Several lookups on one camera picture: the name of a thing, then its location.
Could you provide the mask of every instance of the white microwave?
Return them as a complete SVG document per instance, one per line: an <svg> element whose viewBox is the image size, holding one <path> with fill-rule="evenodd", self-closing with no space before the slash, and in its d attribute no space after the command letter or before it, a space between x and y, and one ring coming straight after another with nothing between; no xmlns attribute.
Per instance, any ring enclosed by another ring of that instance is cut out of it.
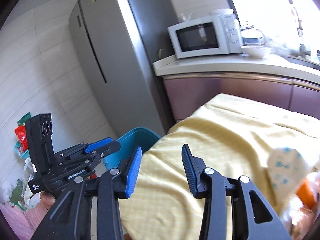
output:
<svg viewBox="0 0 320 240"><path fill-rule="evenodd" d="M185 21L168 31L177 58L241 53L243 45L234 14Z"/></svg>

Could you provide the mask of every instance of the patterned cloth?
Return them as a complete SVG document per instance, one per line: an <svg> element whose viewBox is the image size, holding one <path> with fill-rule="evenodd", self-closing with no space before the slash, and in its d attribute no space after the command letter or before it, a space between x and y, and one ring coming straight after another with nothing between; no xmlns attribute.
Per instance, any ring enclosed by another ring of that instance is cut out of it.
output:
<svg viewBox="0 0 320 240"><path fill-rule="evenodd" d="M247 175L278 210L266 172L269 154L292 140L320 145L318 138L316 118L217 95L142 156L134 193L119 200L123 226L133 240L199 238L204 200L196 200L189 191L181 161L184 143L223 176ZM227 214L227 239L232 239L230 203Z"/></svg>
<svg viewBox="0 0 320 240"><path fill-rule="evenodd" d="M268 159L268 174L272 183L277 203L295 192L302 180L307 177L319 160L317 140L307 139L301 146L295 148L279 147Z"/></svg>
<svg viewBox="0 0 320 240"><path fill-rule="evenodd" d="M6 207L0 204L0 210L20 240L30 240L48 212L41 203L26 211L22 211L17 206Z"/></svg>

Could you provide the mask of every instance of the cabinet door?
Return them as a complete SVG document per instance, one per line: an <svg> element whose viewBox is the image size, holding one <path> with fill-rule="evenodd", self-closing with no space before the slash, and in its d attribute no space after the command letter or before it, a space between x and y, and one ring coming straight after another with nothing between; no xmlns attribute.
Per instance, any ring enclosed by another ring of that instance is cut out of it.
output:
<svg viewBox="0 0 320 240"><path fill-rule="evenodd" d="M292 86L271 81L236 78L167 79L164 84L175 119L185 119L220 93L289 108Z"/></svg>
<svg viewBox="0 0 320 240"><path fill-rule="evenodd" d="M222 78L221 92L289 109L292 86L271 81Z"/></svg>
<svg viewBox="0 0 320 240"><path fill-rule="evenodd" d="M219 78L181 78L164 80L175 119L183 120L220 93Z"/></svg>
<svg viewBox="0 0 320 240"><path fill-rule="evenodd" d="M294 86L289 110L320 119L320 92Z"/></svg>

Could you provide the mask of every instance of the yellow bed sheet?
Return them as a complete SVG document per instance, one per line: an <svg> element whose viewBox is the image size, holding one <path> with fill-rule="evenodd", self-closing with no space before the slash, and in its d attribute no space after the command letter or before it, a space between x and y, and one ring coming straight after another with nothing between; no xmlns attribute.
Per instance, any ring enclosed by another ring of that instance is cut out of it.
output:
<svg viewBox="0 0 320 240"><path fill-rule="evenodd" d="M220 94L179 122L142 157L129 200L120 200L122 224L133 240L199 238L204 200L189 191L181 161L188 143L194 156L223 176L247 175L276 206L266 173L274 148L292 140L320 145L320 120L252 100ZM227 206L227 239L232 238Z"/></svg>

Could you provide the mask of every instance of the blue gripper pad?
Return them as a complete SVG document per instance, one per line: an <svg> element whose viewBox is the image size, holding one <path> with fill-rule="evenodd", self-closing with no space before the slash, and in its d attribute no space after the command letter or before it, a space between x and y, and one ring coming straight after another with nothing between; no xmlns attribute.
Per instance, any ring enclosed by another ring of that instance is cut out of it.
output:
<svg viewBox="0 0 320 240"><path fill-rule="evenodd" d="M104 146L110 142L113 142L113 139L111 137L108 137L108 138L105 138L105 139L102 139L100 141L97 141L95 143L92 143L92 144L89 144L87 146L87 148L85 149L85 153L90 153L91 151L101 147L101 146Z"/></svg>
<svg viewBox="0 0 320 240"><path fill-rule="evenodd" d="M141 147L139 146L137 148L137 151L134 154L133 161L131 163L131 167L129 169L128 176L127 176L127 185L125 188L125 194L127 198L129 198L134 191L134 187L136 185L138 173L140 169L141 158L142 158L142 150L141 150Z"/></svg>
<svg viewBox="0 0 320 240"><path fill-rule="evenodd" d="M194 162L194 160L189 150L189 147L186 144L182 147L181 157L190 192L193 194L194 197L196 197L196 195L198 194L198 189L196 182L196 172L192 165L192 161Z"/></svg>

